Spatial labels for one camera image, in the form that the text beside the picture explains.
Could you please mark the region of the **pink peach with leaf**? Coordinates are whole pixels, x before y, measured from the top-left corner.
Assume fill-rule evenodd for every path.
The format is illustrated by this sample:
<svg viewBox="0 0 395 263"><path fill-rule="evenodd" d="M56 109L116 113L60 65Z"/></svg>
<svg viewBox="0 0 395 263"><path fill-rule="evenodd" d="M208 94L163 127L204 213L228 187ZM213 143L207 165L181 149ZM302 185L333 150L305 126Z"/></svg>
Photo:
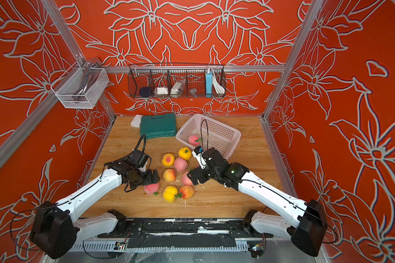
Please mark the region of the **pink peach with leaf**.
<svg viewBox="0 0 395 263"><path fill-rule="evenodd" d="M194 186L193 182L188 177L188 172L184 172L181 178L183 185Z"/></svg>

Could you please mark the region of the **orange red peach front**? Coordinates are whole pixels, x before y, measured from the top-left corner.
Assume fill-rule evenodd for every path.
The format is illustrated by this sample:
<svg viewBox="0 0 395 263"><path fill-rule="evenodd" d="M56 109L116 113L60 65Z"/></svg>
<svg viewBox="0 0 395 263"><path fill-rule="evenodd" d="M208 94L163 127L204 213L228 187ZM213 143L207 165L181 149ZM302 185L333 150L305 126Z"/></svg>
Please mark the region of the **orange red peach front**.
<svg viewBox="0 0 395 263"><path fill-rule="evenodd" d="M180 188L180 194L183 200L187 200L193 197L195 190L192 186L184 185Z"/></svg>

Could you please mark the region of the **yellow orange peach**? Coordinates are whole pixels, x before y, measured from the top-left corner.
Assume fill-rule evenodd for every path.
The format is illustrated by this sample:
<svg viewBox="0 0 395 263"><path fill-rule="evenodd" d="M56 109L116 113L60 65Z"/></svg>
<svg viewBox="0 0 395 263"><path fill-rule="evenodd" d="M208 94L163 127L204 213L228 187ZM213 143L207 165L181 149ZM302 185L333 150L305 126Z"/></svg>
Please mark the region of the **yellow orange peach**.
<svg viewBox="0 0 395 263"><path fill-rule="evenodd" d="M174 182L176 180L176 178L177 178L176 177L176 171L174 169L172 169L172 168L166 169L163 172L162 176L163 176L163 180L168 182L168 183Z"/></svg>

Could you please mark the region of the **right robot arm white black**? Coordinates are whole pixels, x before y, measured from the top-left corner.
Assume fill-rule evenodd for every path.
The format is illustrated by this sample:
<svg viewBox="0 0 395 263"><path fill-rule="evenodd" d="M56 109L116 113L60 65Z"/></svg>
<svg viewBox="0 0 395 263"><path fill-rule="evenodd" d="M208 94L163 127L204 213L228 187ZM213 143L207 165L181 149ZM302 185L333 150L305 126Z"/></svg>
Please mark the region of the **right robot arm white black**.
<svg viewBox="0 0 395 263"><path fill-rule="evenodd" d="M269 219L260 211L250 211L246 218L251 230L289 239L300 251L318 256L328 229L323 206L315 200L306 202L275 188L244 165L228 163L215 148L196 147L193 156L199 167L188 173L194 185L215 180L224 187L253 197L280 215Z"/></svg>

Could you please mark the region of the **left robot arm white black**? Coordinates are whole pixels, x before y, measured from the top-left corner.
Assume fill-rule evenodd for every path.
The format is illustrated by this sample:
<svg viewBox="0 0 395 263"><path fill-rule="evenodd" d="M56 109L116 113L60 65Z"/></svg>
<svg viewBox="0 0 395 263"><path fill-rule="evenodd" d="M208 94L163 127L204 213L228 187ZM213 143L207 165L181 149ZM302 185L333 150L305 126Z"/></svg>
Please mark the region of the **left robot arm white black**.
<svg viewBox="0 0 395 263"><path fill-rule="evenodd" d="M151 157L139 150L105 163L101 175L84 187L56 203L47 201L37 208L30 241L50 258L58 259L91 237L125 235L126 216L115 209L93 218L81 217L95 202L122 184L126 185L126 192L131 192L139 186L158 183L158 172L151 170L150 165Z"/></svg>

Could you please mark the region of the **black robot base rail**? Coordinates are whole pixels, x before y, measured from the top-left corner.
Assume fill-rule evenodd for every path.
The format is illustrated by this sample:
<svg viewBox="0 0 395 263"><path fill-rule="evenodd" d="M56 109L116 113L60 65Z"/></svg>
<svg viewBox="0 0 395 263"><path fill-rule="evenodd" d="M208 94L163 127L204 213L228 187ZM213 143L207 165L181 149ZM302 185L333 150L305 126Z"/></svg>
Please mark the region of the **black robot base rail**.
<svg viewBox="0 0 395 263"><path fill-rule="evenodd" d="M271 234L250 229L242 219L128 218L125 231L102 233L98 238L126 242L128 248L235 248L238 241L261 242Z"/></svg>

